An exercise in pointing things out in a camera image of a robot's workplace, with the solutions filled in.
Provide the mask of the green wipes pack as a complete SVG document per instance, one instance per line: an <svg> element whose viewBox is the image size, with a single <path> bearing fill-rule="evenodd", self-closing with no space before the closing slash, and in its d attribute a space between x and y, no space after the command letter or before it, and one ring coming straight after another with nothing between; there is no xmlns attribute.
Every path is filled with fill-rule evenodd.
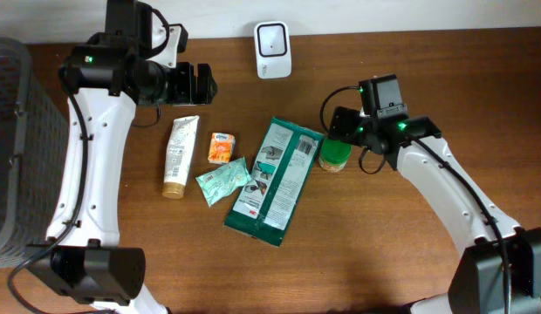
<svg viewBox="0 0 541 314"><path fill-rule="evenodd" d="M322 133L274 118L223 223L269 245L282 244L324 139Z"/></svg>

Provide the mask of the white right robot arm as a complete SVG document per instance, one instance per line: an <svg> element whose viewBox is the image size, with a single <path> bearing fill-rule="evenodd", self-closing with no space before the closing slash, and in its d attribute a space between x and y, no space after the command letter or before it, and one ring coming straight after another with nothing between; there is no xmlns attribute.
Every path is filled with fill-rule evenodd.
<svg viewBox="0 0 541 314"><path fill-rule="evenodd" d="M434 210L460 255L449 290L401 313L541 313L541 228L524 229L470 178L427 116L412 118L393 74L360 81L362 107L335 108L327 136L382 156Z"/></svg>

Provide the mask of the orange Kleenex tissue pack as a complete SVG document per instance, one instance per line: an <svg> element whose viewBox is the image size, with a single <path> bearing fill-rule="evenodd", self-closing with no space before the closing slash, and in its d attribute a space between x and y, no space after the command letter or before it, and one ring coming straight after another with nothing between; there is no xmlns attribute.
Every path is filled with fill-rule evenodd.
<svg viewBox="0 0 541 314"><path fill-rule="evenodd" d="M229 163L236 144L236 138L228 133L212 133L208 161L212 164Z"/></svg>

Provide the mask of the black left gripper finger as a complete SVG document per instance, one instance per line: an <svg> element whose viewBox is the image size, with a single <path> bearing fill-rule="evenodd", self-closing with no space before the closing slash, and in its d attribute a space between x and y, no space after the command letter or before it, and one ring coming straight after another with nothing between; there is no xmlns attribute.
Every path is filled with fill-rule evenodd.
<svg viewBox="0 0 541 314"><path fill-rule="evenodd" d="M216 85L199 86L195 95L195 103L197 105L210 105L217 95L218 89Z"/></svg>
<svg viewBox="0 0 541 314"><path fill-rule="evenodd" d="M212 70L209 64L197 65L197 84L198 85L213 85L215 80L213 78Z"/></svg>

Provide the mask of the green lid jar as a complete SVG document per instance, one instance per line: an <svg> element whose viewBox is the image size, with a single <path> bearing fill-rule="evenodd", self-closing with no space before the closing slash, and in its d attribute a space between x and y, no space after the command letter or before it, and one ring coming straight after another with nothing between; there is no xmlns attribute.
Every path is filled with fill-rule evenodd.
<svg viewBox="0 0 541 314"><path fill-rule="evenodd" d="M349 160L352 146L338 140L324 139L318 163L327 172L341 171Z"/></svg>

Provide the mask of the mint green tissue pack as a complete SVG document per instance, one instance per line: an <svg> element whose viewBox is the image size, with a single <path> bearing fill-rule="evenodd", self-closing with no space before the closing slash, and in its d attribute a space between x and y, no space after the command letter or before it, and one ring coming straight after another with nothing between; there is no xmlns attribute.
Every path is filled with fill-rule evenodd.
<svg viewBox="0 0 541 314"><path fill-rule="evenodd" d="M209 207L231 195L251 181L244 157L222 165L216 170L197 176L202 194Z"/></svg>

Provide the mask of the white cream tube gold cap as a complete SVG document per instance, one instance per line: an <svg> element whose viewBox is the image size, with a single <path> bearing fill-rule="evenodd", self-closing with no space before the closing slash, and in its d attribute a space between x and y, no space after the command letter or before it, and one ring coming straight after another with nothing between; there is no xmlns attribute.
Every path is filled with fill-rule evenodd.
<svg viewBox="0 0 541 314"><path fill-rule="evenodd" d="M200 117L194 115L173 121L166 149L162 187L164 197L181 199L184 196L199 120Z"/></svg>

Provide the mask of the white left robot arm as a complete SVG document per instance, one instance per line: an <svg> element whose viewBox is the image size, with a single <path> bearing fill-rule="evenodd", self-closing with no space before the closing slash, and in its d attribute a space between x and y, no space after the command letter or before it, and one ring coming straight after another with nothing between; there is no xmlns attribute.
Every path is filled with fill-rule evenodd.
<svg viewBox="0 0 541 314"><path fill-rule="evenodd" d="M72 49L58 75L70 107L69 140L56 211L44 244L24 268L91 313L163 313L145 284L140 248L119 245L123 153L140 106L203 106L217 85L206 64L178 60L181 24L139 1L110 1L102 32Z"/></svg>

